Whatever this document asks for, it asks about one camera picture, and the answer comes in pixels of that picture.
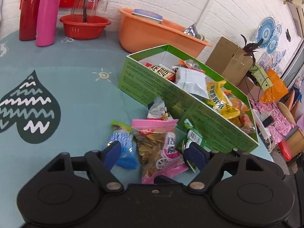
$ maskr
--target glass pitcher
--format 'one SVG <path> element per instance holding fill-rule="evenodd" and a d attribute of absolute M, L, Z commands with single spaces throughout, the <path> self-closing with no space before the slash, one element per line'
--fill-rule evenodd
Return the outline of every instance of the glass pitcher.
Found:
<path fill-rule="evenodd" d="M 94 17 L 97 10 L 98 0 L 75 0 L 71 15 L 74 15 L 75 22 L 94 23 Z M 108 0 L 104 0 L 103 8 L 100 11 L 104 12 L 107 8 Z"/>

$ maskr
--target thermos bottle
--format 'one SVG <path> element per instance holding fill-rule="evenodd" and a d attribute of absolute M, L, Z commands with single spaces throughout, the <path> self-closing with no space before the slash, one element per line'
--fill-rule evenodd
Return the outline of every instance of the thermos bottle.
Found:
<path fill-rule="evenodd" d="M 36 24 L 40 0 L 22 0 L 19 39 L 22 41 L 35 40 Z"/>
<path fill-rule="evenodd" d="M 40 0 L 36 45 L 43 47 L 55 42 L 55 30 L 60 0 Z"/>

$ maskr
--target sun drawing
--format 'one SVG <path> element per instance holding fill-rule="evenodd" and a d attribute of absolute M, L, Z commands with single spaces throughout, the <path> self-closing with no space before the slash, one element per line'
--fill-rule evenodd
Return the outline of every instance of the sun drawing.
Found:
<path fill-rule="evenodd" d="M 110 73 L 105 73 L 105 72 L 103 72 L 103 68 L 102 68 L 100 73 L 97 73 L 97 72 L 92 72 L 92 73 L 93 73 L 93 74 L 98 74 L 98 76 L 99 76 L 99 78 L 97 78 L 95 81 L 98 81 L 98 80 L 100 80 L 100 79 L 107 79 L 108 82 L 111 82 L 111 81 L 109 80 L 109 77 L 110 77 L 110 74 L 111 74 L 112 72 L 110 72 Z"/>

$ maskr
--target open box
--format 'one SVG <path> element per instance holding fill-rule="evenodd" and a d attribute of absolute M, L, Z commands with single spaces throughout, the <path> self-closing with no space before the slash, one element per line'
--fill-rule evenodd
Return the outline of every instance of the open box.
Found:
<path fill-rule="evenodd" d="M 172 117 L 179 119 L 178 128 L 186 132 L 184 120 L 188 118 L 194 127 L 204 135 L 206 146 L 212 150 L 227 153 L 232 148 L 238 148 L 251 152 L 256 148 L 258 146 L 256 133 L 245 134 L 208 105 L 144 66 L 148 62 L 153 65 L 163 64 L 171 68 L 172 65 L 178 64 L 179 59 L 192 59 L 197 62 L 208 76 L 207 83 L 213 80 L 224 80 L 211 68 L 183 51 L 171 45 L 162 45 L 128 55 L 118 87 L 143 105 L 148 105 L 157 95 L 160 96 L 165 101 Z M 231 90 L 236 97 L 251 107 L 247 96 L 234 85 L 227 82 L 224 88 Z M 251 111 L 246 113 L 255 124 Z"/>

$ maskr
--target white brick wall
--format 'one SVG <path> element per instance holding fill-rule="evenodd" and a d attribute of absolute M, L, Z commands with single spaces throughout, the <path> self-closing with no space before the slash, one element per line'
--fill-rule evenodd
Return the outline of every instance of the white brick wall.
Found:
<path fill-rule="evenodd" d="M 297 36 L 289 8 L 283 4 L 283 0 L 215 0 L 200 30 L 212 47 L 206 47 L 198 59 L 205 62 L 221 36 L 243 46 L 244 41 L 240 34 L 250 40 L 261 21 L 268 16 L 272 16 L 276 23 L 282 25 L 278 50 L 287 49 L 281 62 L 281 67 L 284 69 L 301 39 Z M 287 29 L 291 42 L 285 37 Z"/>
<path fill-rule="evenodd" d="M 200 16 L 207 0 L 110 0 L 102 16 L 109 18 L 112 24 L 106 29 L 117 31 L 120 15 L 118 7 L 142 8 L 161 14 L 183 26 L 193 24 Z M 251 39 L 260 22 L 267 16 L 273 16 L 276 22 L 282 24 L 283 33 L 280 37 L 278 49 L 288 49 L 282 61 L 284 68 L 296 50 L 300 38 L 296 35 L 288 6 L 283 0 L 215 0 L 200 30 L 212 47 L 206 47 L 199 56 L 205 62 L 221 36 L 243 46 L 240 34 Z M 2 8 L 2 22 L 0 23 L 0 39 L 19 29 L 20 0 L 4 0 Z M 58 18 L 69 14 L 70 9 L 60 9 Z M 291 42 L 285 38 L 285 31 L 289 29 Z"/>

